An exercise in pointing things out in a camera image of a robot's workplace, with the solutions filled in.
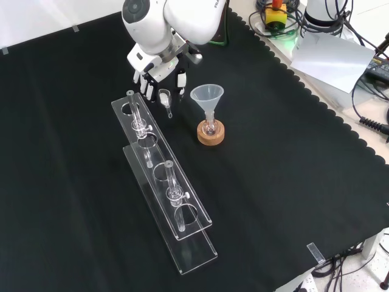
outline black fabric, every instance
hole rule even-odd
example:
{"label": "black fabric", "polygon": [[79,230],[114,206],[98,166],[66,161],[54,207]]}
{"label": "black fabric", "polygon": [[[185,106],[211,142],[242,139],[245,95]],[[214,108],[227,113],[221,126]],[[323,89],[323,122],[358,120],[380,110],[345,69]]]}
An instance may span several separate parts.
{"label": "black fabric", "polygon": [[[213,220],[219,257],[186,276],[122,152],[111,102],[136,88],[120,14],[0,56],[1,291],[273,291],[317,264],[307,244],[328,258],[389,225],[384,160],[229,13],[230,45],[201,48],[173,119],[149,104]],[[214,148],[188,96],[204,83],[225,89]]]}

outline round wooden stand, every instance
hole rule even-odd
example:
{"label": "round wooden stand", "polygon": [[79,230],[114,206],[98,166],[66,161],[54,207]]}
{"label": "round wooden stand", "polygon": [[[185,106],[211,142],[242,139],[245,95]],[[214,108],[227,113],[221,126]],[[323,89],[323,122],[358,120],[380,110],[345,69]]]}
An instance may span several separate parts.
{"label": "round wooden stand", "polygon": [[202,131],[204,120],[197,126],[197,138],[206,146],[215,146],[220,144],[224,139],[224,125],[219,120],[215,120],[219,124],[220,131],[216,135],[208,136]]}

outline table leg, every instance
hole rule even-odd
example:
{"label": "table leg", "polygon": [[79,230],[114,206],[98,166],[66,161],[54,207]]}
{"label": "table leg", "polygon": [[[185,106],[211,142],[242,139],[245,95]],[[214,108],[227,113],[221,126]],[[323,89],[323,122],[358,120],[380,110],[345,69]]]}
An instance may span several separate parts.
{"label": "table leg", "polygon": [[378,233],[377,235],[370,237],[365,240],[365,244],[363,245],[362,257],[365,260],[369,260],[374,256],[377,251],[378,245],[384,236],[384,230]]}
{"label": "table leg", "polygon": [[383,281],[381,284],[379,284],[381,289],[388,290],[389,288],[389,273],[387,274],[387,277],[385,278],[385,281]]}

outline acrylic test tube rack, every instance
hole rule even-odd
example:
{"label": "acrylic test tube rack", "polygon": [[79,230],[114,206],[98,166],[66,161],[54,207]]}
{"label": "acrylic test tube rack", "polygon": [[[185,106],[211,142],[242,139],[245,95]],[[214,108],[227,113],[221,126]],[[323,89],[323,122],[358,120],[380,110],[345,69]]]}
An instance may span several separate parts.
{"label": "acrylic test tube rack", "polygon": [[217,258],[212,221],[139,93],[112,102],[130,141],[123,149],[181,274]]}

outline electrical outlet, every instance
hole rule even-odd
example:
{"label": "electrical outlet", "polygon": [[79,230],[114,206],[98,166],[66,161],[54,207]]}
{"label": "electrical outlet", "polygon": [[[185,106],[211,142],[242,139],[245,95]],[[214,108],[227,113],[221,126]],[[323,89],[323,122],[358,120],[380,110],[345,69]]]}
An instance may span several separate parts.
{"label": "electrical outlet", "polygon": [[301,286],[301,289],[305,289],[307,292],[318,292],[318,289],[315,284],[315,280],[312,277],[312,274],[309,274],[307,278],[303,281],[303,285]]}

